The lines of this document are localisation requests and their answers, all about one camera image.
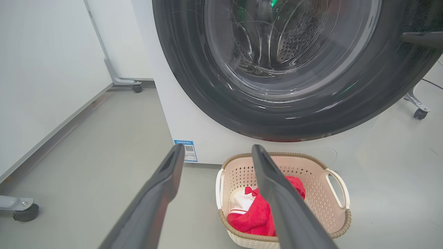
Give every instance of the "metal stand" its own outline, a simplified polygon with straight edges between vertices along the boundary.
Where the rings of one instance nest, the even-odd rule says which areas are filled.
[[[19,222],[28,222],[39,212],[39,206],[32,198],[17,198],[0,195],[0,210],[15,211],[12,217]]]
[[[98,38],[98,41],[100,42],[101,49],[103,50],[103,53],[105,54],[105,64],[106,64],[106,67],[108,68],[108,72],[109,72],[109,75],[111,76],[113,84],[116,86],[133,85],[132,90],[134,90],[134,92],[136,92],[136,93],[141,92],[143,89],[140,86],[140,84],[141,84],[140,81],[124,80],[124,79],[121,79],[117,76],[117,73],[115,72],[114,68],[112,67],[111,62],[109,61],[108,53],[106,52],[105,46],[103,44],[103,40],[101,39],[100,33],[98,32],[98,29],[97,29],[97,25],[95,24],[94,18],[92,17],[92,13],[89,8],[88,1],[87,0],[83,0],[83,1],[85,2],[86,10],[89,13],[89,18],[91,19],[92,26],[94,27],[95,33],[97,34],[97,38]]]
[[[413,103],[418,109],[414,113],[414,118],[416,119],[424,119],[428,112],[430,112],[429,108],[424,106],[414,95],[414,90],[417,86],[414,86],[403,98],[405,100],[409,100]]]

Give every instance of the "laundry basket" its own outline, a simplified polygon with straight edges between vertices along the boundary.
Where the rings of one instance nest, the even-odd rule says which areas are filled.
[[[342,236],[351,223],[349,193],[340,176],[312,156],[298,153],[271,152],[269,155],[285,176],[300,178],[306,189],[305,203],[315,214],[331,238]],[[328,175],[336,178],[344,195],[340,203],[329,182]],[[254,249],[279,248],[278,237],[253,235],[235,230],[226,220],[232,194],[244,187],[257,187],[252,154],[229,158],[218,172],[215,195],[218,214],[231,239],[239,246]]]

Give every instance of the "red towel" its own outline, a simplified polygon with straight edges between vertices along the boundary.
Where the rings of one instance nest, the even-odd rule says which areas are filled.
[[[302,181],[293,176],[286,176],[286,178],[300,193],[304,200],[306,197],[306,190],[303,187]],[[251,187],[246,187],[245,195],[249,193],[256,196],[249,210],[245,214],[229,214],[227,217],[228,223],[233,228],[243,233],[277,236],[274,219],[272,218],[271,207],[269,206],[268,202],[260,194],[258,188],[252,190]]]

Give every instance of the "cable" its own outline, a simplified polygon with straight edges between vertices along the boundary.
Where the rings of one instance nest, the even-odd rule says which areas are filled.
[[[430,82],[429,80],[425,80],[425,79],[422,79],[422,80],[424,80],[424,81],[426,81],[426,82],[428,82],[428,83],[431,83],[431,84],[433,84],[434,86],[436,86],[436,87],[438,87],[438,88],[440,88],[440,89],[443,90],[443,87],[441,87],[441,86],[439,86],[439,85],[437,85],[437,84],[435,84],[435,83],[432,83],[432,82]]]

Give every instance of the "washing machine door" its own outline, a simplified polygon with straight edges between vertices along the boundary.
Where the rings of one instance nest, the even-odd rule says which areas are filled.
[[[279,142],[345,131],[405,95],[441,50],[402,37],[442,30],[442,5],[153,0],[164,54],[192,101],[235,132]]]

